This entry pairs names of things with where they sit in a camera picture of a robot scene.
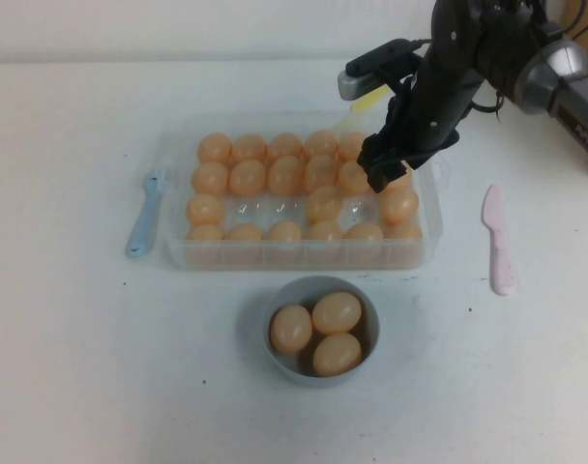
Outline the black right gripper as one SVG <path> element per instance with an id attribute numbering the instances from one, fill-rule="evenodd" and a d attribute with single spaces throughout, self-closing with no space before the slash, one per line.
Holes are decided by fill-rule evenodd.
<path id="1" fill-rule="evenodd" d="M 406 175 L 399 160 L 419 169 L 455 144 L 456 126 L 482 84 L 472 68 L 444 63 L 434 50 L 427 51 L 410 88 L 396 94 L 384 127 L 364 142 L 358 156 L 360 164 L 383 161 L 365 168 L 371 189 L 380 193 Z"/>

